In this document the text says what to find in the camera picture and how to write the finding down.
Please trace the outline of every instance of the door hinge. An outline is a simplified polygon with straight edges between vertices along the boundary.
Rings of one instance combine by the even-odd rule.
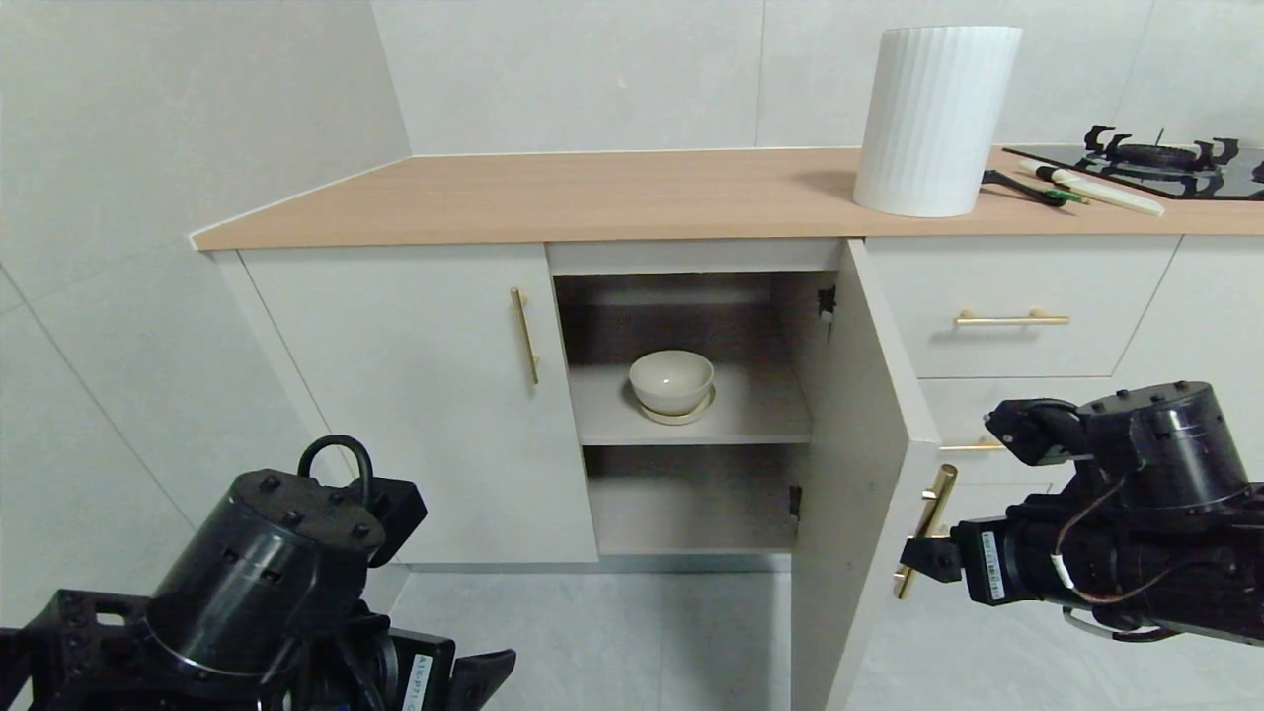
[[[799,520],[799,509],[803,506],[803,487],[790,485],[790,517]]]
[[[817,290],[817,318],[827,324],[834,323],[834,306],[838,305],[838,287]]]

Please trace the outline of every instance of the plate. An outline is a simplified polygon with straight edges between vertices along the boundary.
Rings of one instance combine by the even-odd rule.
[[[715,386],[712,386],[712,388],[707,391],[707,397],[703,397],[703,401],[698,404],[698,407],[694,407],[693,411],[685,412],[684,415],[664,415],[662,412],[655,412],[645,405],[641,405],[641,412],[660,425],[688,425],[689,423],[696,423],[700,420],[703,415],[707,414],[707,409],[710,407],[714,401]]]

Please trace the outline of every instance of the bowl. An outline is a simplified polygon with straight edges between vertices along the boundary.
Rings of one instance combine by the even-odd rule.
[[[637,400],[648,410],[686,415],[710,392],[715,367],[691,350],[655,350],[637,358],[628,377]]]

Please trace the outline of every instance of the drawer handle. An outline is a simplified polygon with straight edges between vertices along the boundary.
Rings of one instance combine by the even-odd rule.
[[[1026,316],[978,316],[963,309],[952,323],[954,326],[1064,326],[1071,316],[1050,316],[1040,309],[1031,309]]]
[[[540,371],[536,366],[540,364],[540,356],[531,348],[531,329],[527,328],[527,297],[518,291],[517,287],[509,290],[509,296],[513,297],[513,307],[518,312],[518,330],[522,331],[522,347],[527,353],[527,369],[531,372],[531,385],[540,385]]]
[[[1005,445],[1000,442],[981,436],[978,442],[969,444],[944,444],[939,448],[939,452],[1001,452],[1004,449]]]
[[[935,530],[935,526],[939,525],[939,514],[948,505],[948,497],[952,495],[952,485],[956,482],[957,467],[940,464],[939,473],[935,474],[935,483],[921,492],[921,500],[925,504],[921,505],[921,519],[918,520],[918,528],[913,531],[913,538],[927,538],[930,535],[930,531]],[[914,569],[908,566],[900,566],[895,571],[895,597],[897,600],[904,600],[909,596],[909,587],[913,586],[913,573]]]

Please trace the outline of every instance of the gas stove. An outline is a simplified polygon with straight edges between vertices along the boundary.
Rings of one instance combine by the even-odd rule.
[[[1264,200],[1264,148],[1241,148],[1234,138],[1193,145],[1126,143],[1133,134],[1114,130],[1093,127],[1085,134],[1083,148],[1054,144],[1006,151],[1173,200]]]

